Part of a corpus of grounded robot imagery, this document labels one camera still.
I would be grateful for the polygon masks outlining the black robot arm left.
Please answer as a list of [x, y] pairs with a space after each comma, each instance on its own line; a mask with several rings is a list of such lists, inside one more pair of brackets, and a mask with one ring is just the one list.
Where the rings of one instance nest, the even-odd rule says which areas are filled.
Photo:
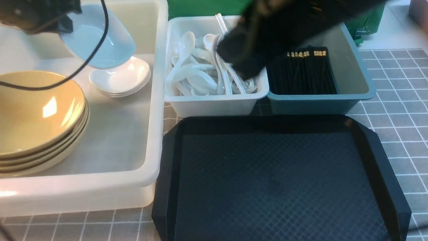
[[0, 23], [27, 35], [73, 32], [69, 13], [81, 14], [79, 0], [2, 0]]

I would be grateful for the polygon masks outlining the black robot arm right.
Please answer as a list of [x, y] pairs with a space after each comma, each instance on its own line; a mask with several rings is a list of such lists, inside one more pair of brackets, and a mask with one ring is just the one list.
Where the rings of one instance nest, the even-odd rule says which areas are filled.
[[254, 0], [216, 52], [244, 79], [318, 34], [384, 4], [384, 0]]

